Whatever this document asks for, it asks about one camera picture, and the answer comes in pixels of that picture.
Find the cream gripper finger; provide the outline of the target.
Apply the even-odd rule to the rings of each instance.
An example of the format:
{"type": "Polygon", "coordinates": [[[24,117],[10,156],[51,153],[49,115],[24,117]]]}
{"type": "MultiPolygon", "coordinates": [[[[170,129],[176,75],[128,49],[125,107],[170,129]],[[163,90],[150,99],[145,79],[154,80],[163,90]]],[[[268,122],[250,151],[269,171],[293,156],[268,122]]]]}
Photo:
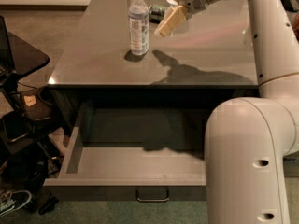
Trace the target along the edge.
{"type": "Polygon", "coordinates": [[[188,9],[185,6],[178,5],[169,7],[164,13],[164,17],[154,31],[156,37],[166,37],[176,30],[183,22],[187,20],[188,9]]]}

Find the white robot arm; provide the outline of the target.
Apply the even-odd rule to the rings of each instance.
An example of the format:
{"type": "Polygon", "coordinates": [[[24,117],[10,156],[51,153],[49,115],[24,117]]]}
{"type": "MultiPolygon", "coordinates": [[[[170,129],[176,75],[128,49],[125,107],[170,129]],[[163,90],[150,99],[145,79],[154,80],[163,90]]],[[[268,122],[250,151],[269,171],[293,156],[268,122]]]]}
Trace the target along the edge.
{"type": "MultiPolygon", "coordinates": [[[[173,1],[159,37],[219,0],[173,1]]],[[[260,95],[228,100],[208,119],[208,224],[290,224],[283,158],[298,150],[298,41],[281,0],[247,1],[260,95]]]]}

